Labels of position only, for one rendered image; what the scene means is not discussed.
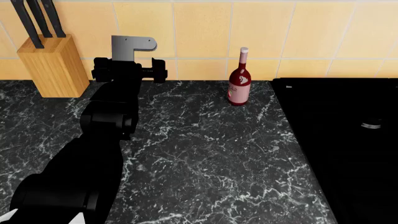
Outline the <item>small silver stove knob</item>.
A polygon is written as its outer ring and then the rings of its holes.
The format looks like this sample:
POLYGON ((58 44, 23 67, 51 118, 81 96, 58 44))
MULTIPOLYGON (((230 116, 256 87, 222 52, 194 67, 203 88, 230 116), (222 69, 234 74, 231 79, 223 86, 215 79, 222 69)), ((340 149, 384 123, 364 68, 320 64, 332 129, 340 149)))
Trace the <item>small silver stove knob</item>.
POLYGON ((380 129, 382 119, 366 119, 361 123, 361 126, 367 129, 380 129))

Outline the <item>red wine bottle pink label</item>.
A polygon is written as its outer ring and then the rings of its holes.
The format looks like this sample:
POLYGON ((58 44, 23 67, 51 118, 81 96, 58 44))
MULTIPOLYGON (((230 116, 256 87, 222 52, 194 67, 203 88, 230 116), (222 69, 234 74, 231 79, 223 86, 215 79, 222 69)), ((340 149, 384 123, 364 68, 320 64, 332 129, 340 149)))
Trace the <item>red wine bottle pink label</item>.
POLYGON ((233 106, 246 104, 251 87, 251 74, 246 70, 249 49, 242 47, 239 56, 239 65, 229 76, 228 101, 233 106))

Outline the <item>black cooktop stove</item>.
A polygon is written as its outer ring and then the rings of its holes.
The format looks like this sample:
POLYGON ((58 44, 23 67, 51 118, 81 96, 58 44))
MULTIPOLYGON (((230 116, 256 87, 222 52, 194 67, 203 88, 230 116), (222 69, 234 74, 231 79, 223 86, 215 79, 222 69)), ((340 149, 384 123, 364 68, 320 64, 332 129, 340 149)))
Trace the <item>black cooktop stove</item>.
POLYGON ((398 224, 398 78, 271 85, 338 224, 398 224))

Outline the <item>wooden knife block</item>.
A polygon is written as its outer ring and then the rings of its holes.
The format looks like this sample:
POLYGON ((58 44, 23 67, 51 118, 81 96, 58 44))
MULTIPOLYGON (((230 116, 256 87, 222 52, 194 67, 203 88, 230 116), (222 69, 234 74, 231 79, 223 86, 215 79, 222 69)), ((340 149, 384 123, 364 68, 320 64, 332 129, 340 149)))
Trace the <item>wooden knife block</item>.
POLYGON ((30 39, 17 54, 44 98, 78 98, 89 80, 73 37, 45 38, 39 35, 44 48, 35 48, 30 39))

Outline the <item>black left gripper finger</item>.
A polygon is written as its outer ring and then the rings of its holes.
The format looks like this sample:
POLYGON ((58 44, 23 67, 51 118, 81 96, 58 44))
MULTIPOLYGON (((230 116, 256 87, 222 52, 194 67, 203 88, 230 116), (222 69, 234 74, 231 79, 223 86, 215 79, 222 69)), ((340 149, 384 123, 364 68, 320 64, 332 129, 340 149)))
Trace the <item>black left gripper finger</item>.
POLYGON ((152 71, 154 83, 165 83, 168 73, 164 60, 152 58, 152 71))
POLYGON ((96 82, 111 82, 111 62, 112 59, 106 57, 96 57, 93 60, 94 69, 91 71, 92 77, 96 82))

